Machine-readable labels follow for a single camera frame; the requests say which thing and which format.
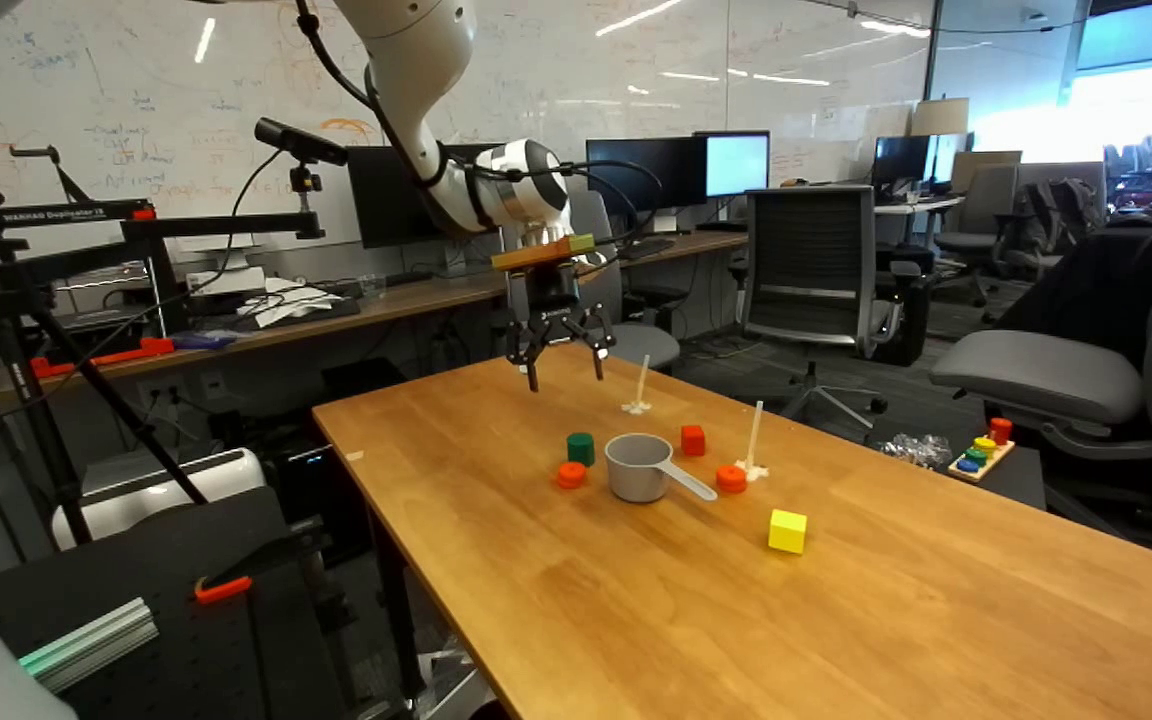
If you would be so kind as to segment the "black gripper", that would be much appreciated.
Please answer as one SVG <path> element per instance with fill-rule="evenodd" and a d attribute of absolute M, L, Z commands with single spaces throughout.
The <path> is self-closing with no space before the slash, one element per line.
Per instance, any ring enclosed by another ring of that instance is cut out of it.
<path fill-rule="evenodd" d="M 602 381 L 615 336 L 607 334 L 602 307 L 577 293 L 567 266 L 532 266 L 508 277 L 513 314 L 513 365 L 527 394 L 540 394 L 540 351 L 559 340 L 585 340 L 592 378 Z"/>

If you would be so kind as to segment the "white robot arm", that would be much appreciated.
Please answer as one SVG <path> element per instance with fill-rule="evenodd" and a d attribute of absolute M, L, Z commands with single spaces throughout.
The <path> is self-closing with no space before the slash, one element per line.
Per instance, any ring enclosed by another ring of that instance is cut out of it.
<path fill-rule="evenodd" d="M 502 277 L 513 314 L 508 360 L 522 372 L 527 390 L 540 390 L 537 360 L 556 340 L 580 340 L 592 372 L 602 372 L 615 334 L 607 307 L 577 293 L 570 262 L 592 239 L 570 231 L 570 164 L 540 142 L 502 142 L 476 160 L 456 160 L 432 129 L 432 114 L 471 65 L 471 0 L 333 6 L 367 55 L 356 81 L 333 60 L 307 0 L 296 0 L 296 25 L 319 68 L 373 114 L 432 220 L 456 235 L 515 235 L 515 250 L 499 253 L 491 267 Z"/>

